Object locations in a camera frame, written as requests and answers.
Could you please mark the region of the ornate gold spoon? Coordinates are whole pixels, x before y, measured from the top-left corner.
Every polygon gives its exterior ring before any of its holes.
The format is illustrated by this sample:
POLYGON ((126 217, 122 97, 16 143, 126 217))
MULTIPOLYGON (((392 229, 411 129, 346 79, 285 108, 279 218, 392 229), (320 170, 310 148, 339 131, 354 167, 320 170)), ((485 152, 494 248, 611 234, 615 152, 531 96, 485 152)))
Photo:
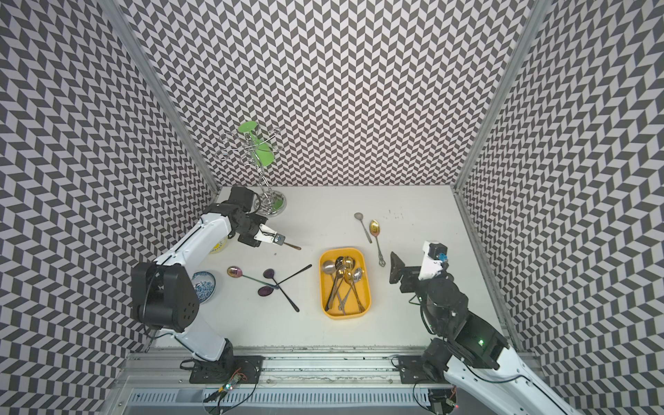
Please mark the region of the ornate gold spoon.
POLYGON ((349 294, 351 292, 356 291, 356 289, 354 288, 354 282, 356 281, 358 271, 360 271, 360 269, 355 269, 354 271, 348 271, 347 273, 344 274, 343 281, 349 286, 349 289, 348 289, 346 295, 340 301, 340 305, 339 305, 339 310, 342 311, 342 313, 344 315, 346 315, 345 305, 346 305, 347 300, 349 298, 349 294))

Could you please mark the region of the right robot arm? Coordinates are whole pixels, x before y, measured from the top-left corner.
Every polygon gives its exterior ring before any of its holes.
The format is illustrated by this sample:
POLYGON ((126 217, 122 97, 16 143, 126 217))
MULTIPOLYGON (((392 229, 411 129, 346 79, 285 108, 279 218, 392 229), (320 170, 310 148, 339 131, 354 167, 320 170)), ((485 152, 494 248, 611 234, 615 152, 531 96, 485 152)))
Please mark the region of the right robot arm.
POLYGON ((421 266, 406 266, 395 253, 390 261, 391 284, 415 295, 433 336, 421 356, 429 380, 462 389, 496 414, 575 413, 498 329, 470 310, 441 247, 426 253, 421 266))

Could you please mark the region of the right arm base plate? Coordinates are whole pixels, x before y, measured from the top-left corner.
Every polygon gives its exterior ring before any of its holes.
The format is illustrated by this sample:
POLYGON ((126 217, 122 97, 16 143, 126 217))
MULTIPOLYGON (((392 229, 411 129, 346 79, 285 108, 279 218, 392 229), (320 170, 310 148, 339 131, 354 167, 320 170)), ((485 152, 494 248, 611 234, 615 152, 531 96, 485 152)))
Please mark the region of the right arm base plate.
POLYGON ((391 359, 391 363, 399 372, 399 377, 402 384, 446 384, 444 377, 434 379, 425 373, 422 356, 414 356, 413 354, 398 354, 391 359))

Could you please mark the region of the yellow plastic storage box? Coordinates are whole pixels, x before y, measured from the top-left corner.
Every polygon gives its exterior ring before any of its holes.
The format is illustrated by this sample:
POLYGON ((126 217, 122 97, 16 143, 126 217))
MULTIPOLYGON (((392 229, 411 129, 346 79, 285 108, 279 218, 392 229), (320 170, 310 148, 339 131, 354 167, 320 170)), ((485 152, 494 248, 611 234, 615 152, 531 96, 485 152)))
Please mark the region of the yellow plastic storage box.
MULTIPOLYGON (((359 249, 354 247, 344 247, 344 248, 331 249, 324 252, 319 260, 319 274, 320 274, 321 307, 323 313, 327 317, 333 320, 344 320, 344 319, 361 317, 367 314, 372 305, 372 298, 371 298, 370 283, 368 278, 367 263, 363 253, 359 249), (354 294, 352 292, 349 295, 348 302, 346 303, 345 306, 346 315, 342 314, 342 311, 338 309, 339 303, 336 297, 334 298, 334 302, 331 309, 329 311, 325 311, 325 306, 328 301, 328 297, 330 295, 330 289, 332 288, 333 282, 332 282, 332 277, 323 272, 322 270, 323 263, 327 260, 335 261, 336 258, 340 256, 342 256, 343 258, 347 256, 353 258, 356 261, 356 268, 362 268, 364 270, 361 281, 356 284, 361 302, 365 307, 365 311, 363 312, 359 312, 356 298, 354 297, 354 294)), ((342 268, 340 268, 337 271, 337 286, 341 288, 341 290, 339 290, 339 293, 341 294, 342 298, 346 295, 349 289, 349 286, 343 281, 343 278, 344 276, 343 276, 343 266, 342 266, 342 268)))

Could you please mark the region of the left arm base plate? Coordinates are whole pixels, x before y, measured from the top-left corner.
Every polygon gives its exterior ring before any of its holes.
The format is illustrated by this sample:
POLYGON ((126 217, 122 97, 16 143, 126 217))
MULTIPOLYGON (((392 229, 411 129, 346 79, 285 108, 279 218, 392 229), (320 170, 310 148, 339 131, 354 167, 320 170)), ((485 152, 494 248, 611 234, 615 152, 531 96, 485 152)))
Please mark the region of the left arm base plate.
POLYGON ((235 356, 220 361, 182 361, 180 368, 190 374, 190 384, 221 385, 240 375, 240 384, 257 384, 263 368, 263 356, 235 356))

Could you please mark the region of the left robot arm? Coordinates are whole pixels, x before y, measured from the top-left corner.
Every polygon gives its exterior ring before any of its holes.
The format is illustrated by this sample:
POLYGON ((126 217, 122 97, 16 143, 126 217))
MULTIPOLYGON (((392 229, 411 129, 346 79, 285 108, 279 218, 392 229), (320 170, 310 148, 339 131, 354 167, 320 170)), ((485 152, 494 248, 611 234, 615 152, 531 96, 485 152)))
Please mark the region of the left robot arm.
POLYGON ((200 301, 192 277, 224 238, 237 236, 249 247, 281 245, 285 237, 255 212, 258 195, 233 187, 224 202, 209 205, 193 228, 158 258, 131 270, 131 317, 150 330, 166 330, 200 361, 221 359, 228 340, 198 315, 200 301))

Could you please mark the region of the purple spoon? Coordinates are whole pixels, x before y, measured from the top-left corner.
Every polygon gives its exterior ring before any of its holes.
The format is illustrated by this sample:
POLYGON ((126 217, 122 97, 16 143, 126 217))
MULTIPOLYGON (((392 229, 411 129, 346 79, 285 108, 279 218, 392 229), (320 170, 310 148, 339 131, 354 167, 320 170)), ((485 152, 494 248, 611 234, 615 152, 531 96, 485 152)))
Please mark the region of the purple spoon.
POLYGON ((294 311, 296 311, 296 312, 299 312, 299 311, 300 311, 300 309, 299 309, 299 307, 296 305, 296 303, 295 303, 295 302, 289 297, 288 294, 285 293, 284 289, 281 287, 281 285, 280 285, 280 284, 278 283, 278 281, 276 280, 276 278, 275 278, 275 271, 274 271, 273 269, 269 268, 269 269, 265 270, 265 271, 263 272, 263 277, 264 277, 264 278, 267 278, 267 279, 270 279, 270 280, 273 282, 273 285, 276 286, 276 287, 278 288, 278 290, 279 290, 279 291, 285 296, 285 298, 287 299, 287 301, 289 302, 289 304, 292 306, 292 308, 294 309, 294 311))

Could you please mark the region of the copper handled spoon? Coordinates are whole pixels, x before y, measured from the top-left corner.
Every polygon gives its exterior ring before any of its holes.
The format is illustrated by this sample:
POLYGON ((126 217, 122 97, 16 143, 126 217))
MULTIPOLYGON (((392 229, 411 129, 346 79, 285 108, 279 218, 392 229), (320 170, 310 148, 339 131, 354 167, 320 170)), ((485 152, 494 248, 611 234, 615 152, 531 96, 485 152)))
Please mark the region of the copper handled spoon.
POLYGON ((302 247, 293 245, 292 243, 284 242, 283 245, 285 245, 287 247, 290 247, 290 248, 293 248, 293 249, 298 250, 298 251, 302 250, 302 247))

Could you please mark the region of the gold round spoon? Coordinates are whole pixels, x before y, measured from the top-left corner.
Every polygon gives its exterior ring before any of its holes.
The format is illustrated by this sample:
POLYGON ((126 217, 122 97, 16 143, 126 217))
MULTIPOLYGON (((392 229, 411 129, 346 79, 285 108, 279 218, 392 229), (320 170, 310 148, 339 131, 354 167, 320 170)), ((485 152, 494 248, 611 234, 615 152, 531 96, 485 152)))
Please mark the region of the gold round spoon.
POLYGON ((343 259, 343 276, 348 271, 354 271, 356 269, 356 261, 347 256, 343 259))

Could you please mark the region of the silver teaspoon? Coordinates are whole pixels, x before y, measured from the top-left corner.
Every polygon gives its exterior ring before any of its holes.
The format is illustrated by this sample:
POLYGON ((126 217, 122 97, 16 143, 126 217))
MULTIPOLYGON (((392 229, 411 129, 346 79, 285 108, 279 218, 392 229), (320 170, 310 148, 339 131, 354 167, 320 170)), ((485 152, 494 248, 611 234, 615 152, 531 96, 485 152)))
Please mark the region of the silver teaspoon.
MULTIPOLYGON (((325 261, 323 263, 322 270, 325 274, 330 275, 332 277, 333 287, 335 287, 336 286, 336 282, 335 282, 335 277, 336 277, 335 263, 333 261, 330 261, 330 260, 325 261)), ((339 307, 340 301, 342 300, 342 297, 341 297, 341 294, 339 292, 337 292, 335 295, 336 295, 336 298, 338 299, 338 303, 339 303, 338 307, 339 307)), ((332 300, 331 300, 331 298, 329 298, 329 300, 328 300, 328 302, 326 303, 326 306, 325 306, 325 311, 329 311, 331 309, 331 306, 332 306, 332 300)))

